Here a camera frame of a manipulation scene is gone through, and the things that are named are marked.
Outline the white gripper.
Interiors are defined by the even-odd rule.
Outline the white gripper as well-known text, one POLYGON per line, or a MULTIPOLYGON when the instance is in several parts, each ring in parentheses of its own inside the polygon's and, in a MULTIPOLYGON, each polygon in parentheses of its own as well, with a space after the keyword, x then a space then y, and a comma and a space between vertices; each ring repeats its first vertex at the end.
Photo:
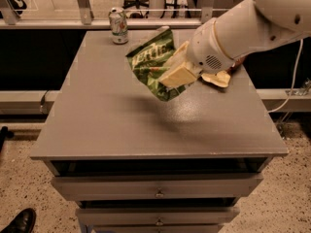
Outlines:
POLYGON ((158 78, 160 83, 169 88, 179 87, 198 79, 197 67, 215 74, 234 63, 217 40, 215 24, 216 19, 212 17, 194 31, 189 41, 178 47, 166 61, 170 70, 158 78))

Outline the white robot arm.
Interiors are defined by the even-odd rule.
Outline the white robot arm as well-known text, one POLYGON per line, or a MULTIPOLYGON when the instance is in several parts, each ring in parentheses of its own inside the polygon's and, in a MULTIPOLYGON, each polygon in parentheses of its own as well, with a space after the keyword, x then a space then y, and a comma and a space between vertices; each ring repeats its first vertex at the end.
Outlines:
POLYGON ((311 33, 311 0, 243 0, 198 27, 164 66, 169 88, 216 74, 254 52, 273 50, 311 33))

